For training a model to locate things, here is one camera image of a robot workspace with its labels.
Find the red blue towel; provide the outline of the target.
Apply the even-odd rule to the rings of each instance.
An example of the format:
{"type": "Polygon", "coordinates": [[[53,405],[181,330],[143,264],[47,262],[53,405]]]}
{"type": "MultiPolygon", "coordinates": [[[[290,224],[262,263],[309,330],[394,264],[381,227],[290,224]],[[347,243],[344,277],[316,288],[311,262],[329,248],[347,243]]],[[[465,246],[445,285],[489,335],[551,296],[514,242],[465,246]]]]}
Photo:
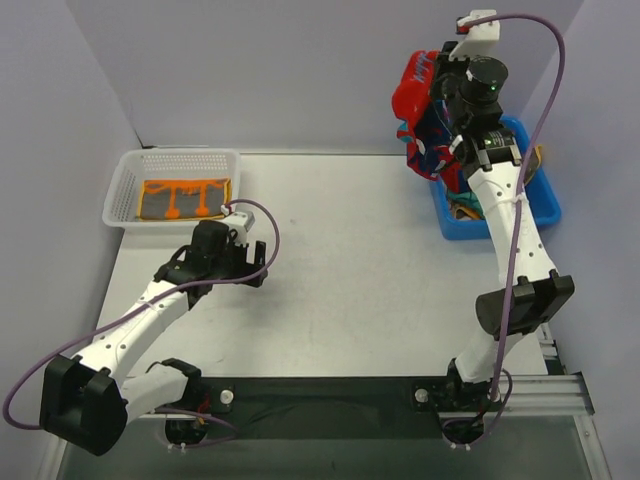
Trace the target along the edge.
{"type": "Polygon", "coordinates": [[[396,137],[406,147],[407,166],[419,176],[443,183],[456,181],[459,164],[449,152],[451,134],[430,93],[438,50],[414,52],[404,69],[391,106],[400,121],[396,137]]]}

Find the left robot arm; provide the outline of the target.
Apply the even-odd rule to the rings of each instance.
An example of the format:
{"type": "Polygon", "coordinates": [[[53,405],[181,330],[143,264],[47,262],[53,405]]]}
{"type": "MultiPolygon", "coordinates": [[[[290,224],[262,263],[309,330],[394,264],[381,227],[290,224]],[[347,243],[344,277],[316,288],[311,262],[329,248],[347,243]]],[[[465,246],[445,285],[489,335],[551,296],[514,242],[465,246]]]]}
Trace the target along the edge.
{"type": "Polygon", "coordinates": [[[155,340],[214,285],[262,285],[267,277],[266,244],[248,243],[253,223],[250,213],[199,222],[190,243],[156,271],[126,312],[125,322],[73,357],[58,354],[49,361],[40,427],[100,456],[133,420],[163,407],[197,407],[203,395],[199,368],[170,358],[154,362],[137,377],[130,372],[155,340]],[[250,249],[252,260],[247,258],[250,249]]]}

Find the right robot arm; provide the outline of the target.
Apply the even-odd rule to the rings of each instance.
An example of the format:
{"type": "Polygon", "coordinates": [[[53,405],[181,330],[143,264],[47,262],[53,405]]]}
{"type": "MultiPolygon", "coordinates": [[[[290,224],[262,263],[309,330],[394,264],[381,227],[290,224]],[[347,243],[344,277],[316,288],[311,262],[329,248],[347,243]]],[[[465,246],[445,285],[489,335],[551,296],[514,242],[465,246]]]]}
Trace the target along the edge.
{"type": "Polygon", "coordinates": [[[502,121],[507,67],[453,50],[448,42],[437,54],[430,94],[451,133],[450,153],[482,208],[503,285],[477,297],[478,331],[453,368],[463,385],[495,385],[505,356],[558,312],[575,285],[543,245],[524,190],[525,156],[502,121]]]}

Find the orange towel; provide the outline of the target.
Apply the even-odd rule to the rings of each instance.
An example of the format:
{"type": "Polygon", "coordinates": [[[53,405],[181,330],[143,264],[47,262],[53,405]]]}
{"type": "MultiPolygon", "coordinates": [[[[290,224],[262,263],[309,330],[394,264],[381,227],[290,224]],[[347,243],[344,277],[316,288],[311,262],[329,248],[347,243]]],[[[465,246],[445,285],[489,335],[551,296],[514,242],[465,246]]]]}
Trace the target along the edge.
{"type": "Polygon", "coordinates": [[[177,222],[221,218],[221,207],[231,200],[232,186],[229,177],[145,180],[137,219],[177,222]]]}

